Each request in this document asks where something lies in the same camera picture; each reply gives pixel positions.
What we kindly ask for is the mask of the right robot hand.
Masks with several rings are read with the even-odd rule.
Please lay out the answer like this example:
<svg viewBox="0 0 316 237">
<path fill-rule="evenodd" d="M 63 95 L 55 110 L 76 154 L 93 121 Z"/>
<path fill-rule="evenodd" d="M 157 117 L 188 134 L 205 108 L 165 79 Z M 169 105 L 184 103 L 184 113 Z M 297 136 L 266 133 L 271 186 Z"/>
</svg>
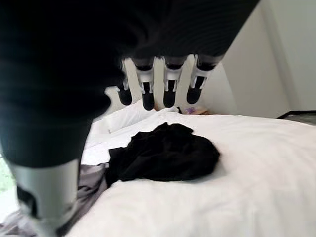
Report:
<svg viewBox="0 0 316 237">
<path fill-rule="evenodd" d="M 116 87 L 131 103 L 130 58 L 146 110 L 154 60 L 165 63 L 164 104 L 174 104 L 186 58 L 195 103 L 257 5 L 255 0 L 3 0 L 0 3 L 0 149 L 21 212 L 39 237 L 59 237 L 77 205 L 79 163 L 93 120 Z"/>
</svg>

